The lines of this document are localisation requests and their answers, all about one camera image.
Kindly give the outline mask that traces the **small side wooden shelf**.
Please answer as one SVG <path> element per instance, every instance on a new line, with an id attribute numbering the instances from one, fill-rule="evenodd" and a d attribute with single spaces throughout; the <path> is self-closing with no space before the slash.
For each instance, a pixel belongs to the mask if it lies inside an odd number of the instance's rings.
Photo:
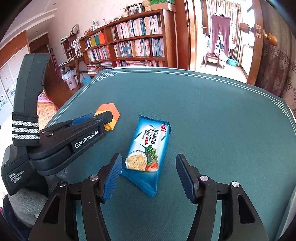
<path id="1" fill-rule="evenodd" d="M 77 34 L 71 33 L 68 36 L 62 38 L 61 45 L 64 48 L 64 55 L 67 57 L 67 60 L 64 61 L 63 64 L 82 57 L 83 53 Z"/>

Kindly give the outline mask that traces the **wooden door with knob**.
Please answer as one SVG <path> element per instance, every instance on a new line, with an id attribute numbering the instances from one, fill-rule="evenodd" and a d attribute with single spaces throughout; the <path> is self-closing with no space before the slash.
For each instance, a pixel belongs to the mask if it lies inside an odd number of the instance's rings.
<path id="1" fill-rule="evenodd" d="M 254 35 L 253 56 L 250 72 L 247 78 L 247 84 L 255 85 L 262 58 L 263 42 L 264 40 L 268 40 L 269 44 L 277 46 L 278 39 L 272 33 L 266 32 L 263 27 L 263 16 L 260 1 L 252 1 L 252 9 L 254 10 L 254 25 L 251 26 L 247 23 L 240 23 L 239 26 L 242 32 Z"/>

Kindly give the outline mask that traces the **patterned purple white curtain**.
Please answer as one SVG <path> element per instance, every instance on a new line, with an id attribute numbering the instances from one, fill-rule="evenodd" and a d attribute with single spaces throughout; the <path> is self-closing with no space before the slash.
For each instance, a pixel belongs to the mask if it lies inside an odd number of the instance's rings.
<path id="1" fill-rule="evenodd" d="M 260 4 L 264 29 L 276 36 L 277 45 L 264 41 L 255 86 L 283 98 L 295 113 L 295 36 L 267 1 Z"/>

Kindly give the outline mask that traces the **pink trousers hanging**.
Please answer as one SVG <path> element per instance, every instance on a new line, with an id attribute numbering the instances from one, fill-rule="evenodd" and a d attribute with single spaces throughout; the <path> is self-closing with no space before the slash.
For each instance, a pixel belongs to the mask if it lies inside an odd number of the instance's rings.
<path id="1" fill-rule="evenodd" d="M 222 34 L 224 54 L 229 54 L 230 44 L 230 23 L 231 18 L 228 16 L 212 15 L 212 40 L 211 40 L 211 52 L 214 53 L 216 43 L 219 39 L 219 34 Z"/>

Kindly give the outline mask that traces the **stacked boxes on shelf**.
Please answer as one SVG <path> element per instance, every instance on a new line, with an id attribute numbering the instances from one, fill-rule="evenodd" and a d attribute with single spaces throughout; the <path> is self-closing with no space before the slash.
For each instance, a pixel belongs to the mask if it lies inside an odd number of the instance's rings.
<path id="1" fill-rule="evenodd" d="M 165 9 L 168 11 L 176 11 L 175 1 L 143 1 L 142 6 L 144 11 L 152 11 L 158 9 Z"/>

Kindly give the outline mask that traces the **wooden bookshelf with books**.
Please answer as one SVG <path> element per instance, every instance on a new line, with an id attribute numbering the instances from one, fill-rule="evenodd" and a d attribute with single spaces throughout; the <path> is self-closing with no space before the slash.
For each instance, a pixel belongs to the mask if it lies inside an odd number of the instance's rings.
<path id="1" fill-rule="evenodd" d="M 175 13 L 157 9 L 127 16 L 91 31 L 79 44 L 87 65 L 176 68 Z"/>

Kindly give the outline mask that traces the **orange hexagonal block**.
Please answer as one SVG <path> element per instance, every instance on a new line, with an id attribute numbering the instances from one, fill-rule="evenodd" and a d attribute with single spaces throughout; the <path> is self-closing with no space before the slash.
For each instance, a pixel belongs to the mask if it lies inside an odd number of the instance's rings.
<path id="1" fill-rule="evenodd" d="M 114 130 L 115 125 L 117 124 L 117 121 L 120 117 L 120 113 L 113 102 L 101 104 L 94 113 L 94 116 L 96 115 L 101 115 L 107 118 L 107 123 L 104 125 L 106 131 Z"/>

